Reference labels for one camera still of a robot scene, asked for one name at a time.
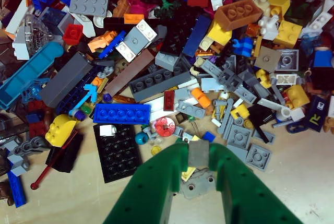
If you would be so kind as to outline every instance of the yellow lego brick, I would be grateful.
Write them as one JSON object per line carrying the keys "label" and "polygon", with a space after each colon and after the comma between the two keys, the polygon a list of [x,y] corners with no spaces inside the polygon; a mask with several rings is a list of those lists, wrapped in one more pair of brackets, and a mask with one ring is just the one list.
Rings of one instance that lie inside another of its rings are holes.
{"label": "yellow lego brick", "polygon": [[58,115],[50,125],[49,131],[45,135],[45,139],[55,147],[62,147],[65,141],[71,135],[76,124],[68,115]]}
{"label": "yellow lego brick", "polygon": [[269,79],[269,75],[267,74],[266,71],[264,71],[263,69],[260,69],[259,71],[257,71],[255,73],[256,78],[257,79],[261,79],[260,84],[264,87],[264,88],[269,88],[271,87],[271,83],[270,83],[270,79]]}
{"label": "yellow lego brick", "polygon": [[287,48],[293,48],[296,44],[299,34],[302,31],[302,26],[282,20],[278,28],[278,35],[273,40],[275,44],[283,44]]}
{"label": "yellow lego brick", "polygon": [[226,45],[232,38],[232,31],[224,31],[216,20],[213,20],[206,37],[209,37],[221,45]]}
{"label": "yellow lego brick", "polygon": [[290,0],[268,0],[270,4],[270,14],[278,15],[280,18],[279,21],[284,19],[284,14],[287,12],[287,10],[290,7]]}
{"label": "yellow lego brick", "polygon": [[290,100],[287,102],[287,106],[290,109],[299,108],[309,103],[309,98],[301,85],[293,85],[285,90],[285,92],[287,93]]}
{"label": "yellow lego brick", "polygon": [[235,120],[238,118],[237,114],[239,114],[240,117],[245,119],[249,116],[249,111],[244,104],[240,104],[238,107],[236,107],[236,109],[231,111],[231,115]]}

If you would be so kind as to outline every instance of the white lego brick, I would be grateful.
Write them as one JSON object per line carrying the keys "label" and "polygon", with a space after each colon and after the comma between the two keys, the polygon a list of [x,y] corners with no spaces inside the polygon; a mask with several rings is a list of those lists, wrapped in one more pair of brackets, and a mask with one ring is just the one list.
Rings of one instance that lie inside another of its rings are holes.
{"label": "white lego brick", "polygon": [[113,125],[101,125],[100,126],[100,136],[115,136],[117,129]]}
{"label": "white lego brick", "polygon": [[204,51],[208,50],[209,47],[212,45],[214,40],[210,39],[209,37],[205,36],[199,44],[199,47]]}
{"label": "white lego brick", "polygon": [[302,119],[303,117],[305,117],[305,114],[301,108],[296,108],[296,109],[291,110],[290,116],[291,116],[291,119],[296,122]]}
{"label": "white lego brick", "polygon": [[297,74],[276,74],[277,85],[296,85]]}
{"label": "white lego brick", "polygon": [[152,42],[157,36],[157,33],[143,19],[136,25],[136,28],[149,42]]}
{"label": "white lego brick", "polygon": [[122,41],[116,47],[116,50],[126,59],[128,62],[131,62],[135,57],[135,53]]}
{"label": "white lego brick", "polygon": [[334,96],[332,95],[330,97],[330,102],[329,102],[329,109],[328,109],[328,117],[334,117]]}

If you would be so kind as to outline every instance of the orange lego brick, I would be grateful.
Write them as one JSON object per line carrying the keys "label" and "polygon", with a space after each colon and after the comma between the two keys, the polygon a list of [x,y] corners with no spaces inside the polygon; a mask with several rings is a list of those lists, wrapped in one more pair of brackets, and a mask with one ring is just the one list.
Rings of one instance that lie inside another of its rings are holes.
{"label": "orange lego brick", "polygon": [[138,24],[144,19],[144,14],[124,14],[124,24]]}
{"label": "orange lego brick", "polygon": [[214,19],[223,30],[230,31],[256,22],[262,13],[252,0],[241,0],[220,6],[214,14]]}

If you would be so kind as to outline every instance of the red lego brick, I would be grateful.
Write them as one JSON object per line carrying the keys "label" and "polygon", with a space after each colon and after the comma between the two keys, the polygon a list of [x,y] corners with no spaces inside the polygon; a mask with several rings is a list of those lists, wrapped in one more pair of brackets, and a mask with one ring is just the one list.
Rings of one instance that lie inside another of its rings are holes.
{"label": "red lego brick", "polygon": [[83,25],[69,24],[63,35],[63,40],[68,45],[77,45],[82,37]]}
{"label": "red lego brick", "polygon": [[163,110],[174,111],[174,91],[165,91],[163,93]]}

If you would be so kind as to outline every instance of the blue lego brick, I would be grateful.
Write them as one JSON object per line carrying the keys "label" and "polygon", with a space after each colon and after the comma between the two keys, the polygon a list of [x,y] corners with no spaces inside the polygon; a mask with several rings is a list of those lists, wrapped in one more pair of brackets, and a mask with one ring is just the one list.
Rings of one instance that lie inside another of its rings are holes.
{"label": "blue lego brick", "polygon": [[332,67],[331,59],[333,57],[332,51],[316,51],[314,55],[313,67]]}
{"label": "blue lego brick", "polygon": [[40,48],[0,87],[0,108],[7,110],[31,81],[37,79],[63,53],[63,47],[56,42],[49,42]]}
{"label": "blue lego brick", "polygon": [[103,59],[108,56],[109,53],[111,53],[118,44],[124,40],[125,37],[125,31],[120,32],[113,40],[110,42],[110,44],[103,49],[102,53],[99,54],[99,58]]}
{"label": "blue lego brick", "polygon": [[320,132],[327,116],[327,106],[326,100],[319,96],[313,96],[304,118],[304,126]]}
{"label": "blue lego brick", "polygon": [[202,137],[202,139],[208,140],[210,143],[213,142],[214,138],[215,136],[209,131],[205,132],[205,134]]}
{"label": "blue lego brick", "polygon": [[251,38],[245,37],[240,40],[234,39],[232,42],[234,54],[251,57],[253,49],[253,40]]}
{"label": "blue lego brick", "polygon": [[96,104],[93,122],[149,124],[150,109],[144,104]]}
{"label": "blue lego brick", "polygon": [[195,52],[205,36],[209,26],[211,24],[211,19],[207,18],[204,15],[200,15],[192,33],[189,36],[187,43],[185,44],[182,53],[189,57],[193,57]]}

